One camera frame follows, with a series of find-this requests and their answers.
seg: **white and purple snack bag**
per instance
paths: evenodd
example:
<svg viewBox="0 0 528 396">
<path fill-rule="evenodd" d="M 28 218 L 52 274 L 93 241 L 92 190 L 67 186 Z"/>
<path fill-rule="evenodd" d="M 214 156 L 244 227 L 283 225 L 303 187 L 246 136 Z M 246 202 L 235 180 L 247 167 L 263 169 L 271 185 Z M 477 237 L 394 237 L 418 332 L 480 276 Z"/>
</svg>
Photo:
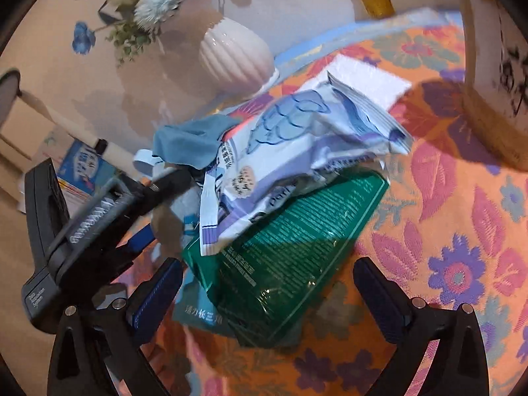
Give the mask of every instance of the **white and purple snack bag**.
<svg viewBox="0 0 528 396">
<path fill-rule="evenodd" d="M 218 150 L 200 206 L 202 256 L 227 247 L 291 196 L 326 186 L 340 169 L 408 154 L 411 135 L 330 73 L 314 89 L 270 103 Z"/>
</svg>

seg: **black printed characters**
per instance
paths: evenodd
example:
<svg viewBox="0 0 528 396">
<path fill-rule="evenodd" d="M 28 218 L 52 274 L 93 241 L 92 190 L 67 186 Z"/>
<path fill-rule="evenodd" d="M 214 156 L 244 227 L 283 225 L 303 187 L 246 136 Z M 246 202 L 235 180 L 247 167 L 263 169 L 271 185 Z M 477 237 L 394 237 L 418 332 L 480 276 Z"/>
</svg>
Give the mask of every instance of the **black printed characters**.
<svg viewBox="0 0 528 396">
<path fill-rule="evenodd" d="M 528 54 L 521 56 L 518 46 L 503 53 L 500 82 L 510 95 L 513 115 L 518 115 L 523 104 L 528 111 Z"/>
</svg>

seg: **white ribbed vase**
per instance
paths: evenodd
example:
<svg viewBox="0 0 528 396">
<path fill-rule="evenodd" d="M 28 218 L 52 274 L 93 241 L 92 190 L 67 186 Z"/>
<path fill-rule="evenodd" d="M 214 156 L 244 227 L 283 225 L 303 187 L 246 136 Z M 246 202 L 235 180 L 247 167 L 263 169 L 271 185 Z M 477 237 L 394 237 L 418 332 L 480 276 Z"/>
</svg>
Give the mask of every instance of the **white ribbed vase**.
<svg viewBox="0 0 528 396">
<path fill-rule="evenodd" d="M 199 58 L 218 86 L 232 94 L 265 92 L 279 76 L 266 42 L 229 18 L 207 30 Z"/>
</svg>

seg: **brown container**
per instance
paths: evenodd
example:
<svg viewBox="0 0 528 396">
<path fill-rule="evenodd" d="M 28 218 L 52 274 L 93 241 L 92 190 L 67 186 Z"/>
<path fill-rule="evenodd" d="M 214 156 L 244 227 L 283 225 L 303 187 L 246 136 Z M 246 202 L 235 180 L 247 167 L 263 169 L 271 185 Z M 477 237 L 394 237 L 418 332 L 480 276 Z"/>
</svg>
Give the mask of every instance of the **brown container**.
<svg viewBox="0 0 528 396">
<path fill-rule="evenodd" d="M 460 11 L 466 118 L 491 152 L 528 170 L 528 44 L 498 0 L 460 0 Z"/>
</svg>

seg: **metal screw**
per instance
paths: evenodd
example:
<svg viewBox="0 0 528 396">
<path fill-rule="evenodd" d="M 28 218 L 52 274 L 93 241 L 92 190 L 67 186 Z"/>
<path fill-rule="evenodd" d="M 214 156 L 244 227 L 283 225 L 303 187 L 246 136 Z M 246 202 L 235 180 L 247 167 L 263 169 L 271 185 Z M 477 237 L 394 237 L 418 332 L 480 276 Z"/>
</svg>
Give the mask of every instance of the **metal screw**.
<svg viewBox="0 0 528 396">
<path fill-rule="evenodd" d="M 462 304 L 462 309 L 466 314 L 471 314 L 473 312 L 473 307 L 470 304 Z"/>
<path fill-rule="evenodd" d="M 73 305 L 70 305 L 64 310 L 64 314 L 66 314 L 67 316 L 73 316 L 76 312 L 77 309 Z"/>
<path fill-rule="evenodd" d="M 426 301 L 424 301 L 422 298 L 413 298 L 412 299 L 412 304 L 416 308 L 424 308 L 427 305 Z"/>
<path fill-rule="evenodd" d="M 127 304 L 127 300 L 125 298 L 117 298 L 114 299 L 112 302 L 112 308 L 113 309 L 122 309 Z"/>
</svg>

